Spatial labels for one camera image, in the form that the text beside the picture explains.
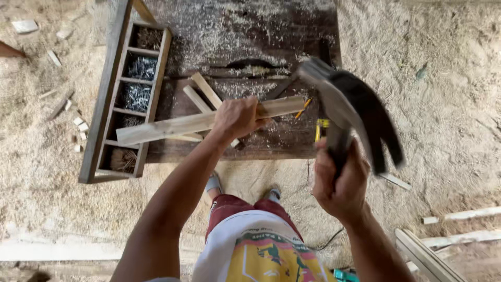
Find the maroon shorts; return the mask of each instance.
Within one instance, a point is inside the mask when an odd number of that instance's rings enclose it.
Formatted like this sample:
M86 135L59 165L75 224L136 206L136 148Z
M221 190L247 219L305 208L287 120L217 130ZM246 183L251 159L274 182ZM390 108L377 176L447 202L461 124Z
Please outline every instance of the maroon shorts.
M303 241L301 234L299 234L296 226L294 225L294 223L292 223L291 218L279 203L268 199L260 199L254 205L251 205L248 202L240 199L239 197L228 194L216 196L214 198L214 202L215 205L212 207L210 212L209 227L207 228L207 233L205 234L206 241L209 233L214 229L214 227L216 227L218 223L223 221L225 218L235 213L250 210L267 211L280 216L292 227L294 232L298 234L301 241Z

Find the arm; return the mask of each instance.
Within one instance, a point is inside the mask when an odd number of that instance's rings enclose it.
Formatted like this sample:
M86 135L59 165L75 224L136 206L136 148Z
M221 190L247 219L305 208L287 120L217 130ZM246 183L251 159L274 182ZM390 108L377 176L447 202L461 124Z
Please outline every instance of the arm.
M338 179L325 143L318 145L313 195L320 206L345 226L360 281L414 281L409 269L365 201L369 164L354 140Z
M132 231L111 281L179 278L179 236L222 153L235 138L264 125L255 97L226 100L207 137L167 177Z

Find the hammer handle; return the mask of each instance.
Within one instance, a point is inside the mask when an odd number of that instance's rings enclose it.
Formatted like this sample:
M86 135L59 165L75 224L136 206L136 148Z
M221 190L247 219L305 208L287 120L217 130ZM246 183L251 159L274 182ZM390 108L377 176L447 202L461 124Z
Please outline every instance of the hammer handle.
M348 146L351 143L350 131L340 128L335 123L330 122L327 128L327 151L336 165L334 180L341 175L341 170L346 164L348 157Z

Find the dirt floor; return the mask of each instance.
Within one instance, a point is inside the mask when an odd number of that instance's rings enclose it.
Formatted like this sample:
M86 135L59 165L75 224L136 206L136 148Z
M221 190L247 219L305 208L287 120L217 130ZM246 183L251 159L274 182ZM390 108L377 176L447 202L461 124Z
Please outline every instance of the dirt floor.
M311 2L325 8L323 1ZM77 184L83 153L73 152L69 138L78 135L75 111L46 121L74 88L74 104L90 123L115 7L116 2L94 0L0 2L0 39L28 56L0 58L0 241L123 247L149 198L176 166L148 164L141 179ZM338 14L343 67L377 91L406 153L407 166L390 170L411 191L369 179L367 201L386 233L394 240L395 228L420 238L499 229L500 216L426 227L420 219L500 205L501 4L346 0ZM10 21L23 19L34 19L39 30L15 34ZM62 27L74 29L67 40L55 35ZM62 67L53 64L48 50ZM306 245L321 246L341 224L310 196L312 166L313 160L220 162L216 171L227 193L249 202L270 186L280 187ZM203 249L208 211L209 203L201 200L183 230L185 278ZM501 279L499 242L454 250L446 261L469 281ZM328 267L353 265L346 233L318 255ZM53 280L106 281L114 265L3 263L0 280L26 281L40 267Z

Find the dark wooden tabletop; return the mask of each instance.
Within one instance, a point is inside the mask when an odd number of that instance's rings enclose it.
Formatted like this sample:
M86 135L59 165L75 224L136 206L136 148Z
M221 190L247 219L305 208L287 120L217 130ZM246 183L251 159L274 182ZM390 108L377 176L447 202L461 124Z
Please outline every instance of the dark wooden tabletop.
M341 66L334 1L145 1L160 24L174 33L156 120L200 111L182 91L200 72L222 99L266 95L311 56L319 40L329 42L332 64ZM242 148L228 148L223 159L313 158L319 100L315 89L296 81L281 95L313 100L301 115L275 118L266 128L240 138ZM163 139L150 143L147 162L175 162L197 143Z

